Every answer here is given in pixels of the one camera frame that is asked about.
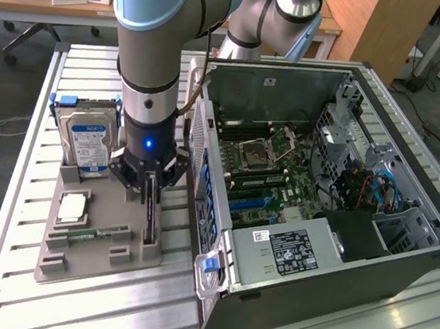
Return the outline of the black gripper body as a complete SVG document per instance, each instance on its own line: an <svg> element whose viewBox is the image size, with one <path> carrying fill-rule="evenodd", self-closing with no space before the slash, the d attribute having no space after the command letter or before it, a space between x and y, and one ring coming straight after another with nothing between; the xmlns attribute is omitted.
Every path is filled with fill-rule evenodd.
<svg viewBox="0 0 440 329"><path fill-rule="evenodd" d="M124 159L135 169L144 167L146 173L155 173L156 160L176 148L174 120L144 124L124 115L125 149Z"/></svg>

